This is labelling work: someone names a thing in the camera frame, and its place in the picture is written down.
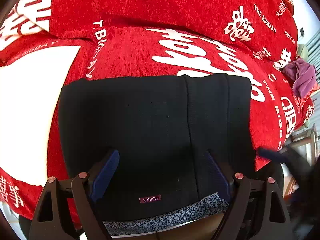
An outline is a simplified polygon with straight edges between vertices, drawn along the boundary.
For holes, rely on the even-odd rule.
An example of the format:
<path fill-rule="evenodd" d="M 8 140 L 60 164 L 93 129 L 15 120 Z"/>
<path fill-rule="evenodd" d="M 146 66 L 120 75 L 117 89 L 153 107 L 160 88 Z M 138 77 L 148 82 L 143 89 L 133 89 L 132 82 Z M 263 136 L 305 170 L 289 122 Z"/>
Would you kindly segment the black pants with grey waistband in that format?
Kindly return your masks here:
<path fill-rule="evenodd" d="M 254 173 L 246 77 L 149 76 L 62 88 L 59 132 L 68 175 L 106 165 L 90 198 L 113 236 L 163 230 L 228 207 L 220 164 Z"/>

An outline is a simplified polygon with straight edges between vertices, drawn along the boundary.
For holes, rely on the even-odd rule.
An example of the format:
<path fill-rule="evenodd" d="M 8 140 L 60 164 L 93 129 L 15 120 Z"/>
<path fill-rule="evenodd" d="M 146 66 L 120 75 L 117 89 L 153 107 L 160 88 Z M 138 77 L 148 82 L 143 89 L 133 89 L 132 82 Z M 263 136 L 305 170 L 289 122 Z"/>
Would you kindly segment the purple cloth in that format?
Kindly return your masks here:
<path fill-rule="evenodd" d="M 288 63 L 282 72 L 293 81 L 292 90 L 301 99 L 306 97 L 316 84 L 316 71 L 313 65 L 302 58 Z"/>

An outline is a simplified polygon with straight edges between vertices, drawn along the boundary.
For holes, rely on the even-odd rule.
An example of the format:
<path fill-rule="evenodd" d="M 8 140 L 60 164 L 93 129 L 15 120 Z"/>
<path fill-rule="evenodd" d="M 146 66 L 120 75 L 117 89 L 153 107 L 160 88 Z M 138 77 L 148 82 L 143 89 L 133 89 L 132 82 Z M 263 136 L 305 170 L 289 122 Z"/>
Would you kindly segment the red sofa cover white characters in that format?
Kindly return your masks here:
<path fill-rule="evenodd" d="M 253 146 L 280 149 L 314 111 L 281 73 L 296 14 L 293 0 L 18 0 L 1 25 L 1 202 L 30 219 L 47 177 L 67 178 L 57 101 L 79 79 L 247 77 Z"/>

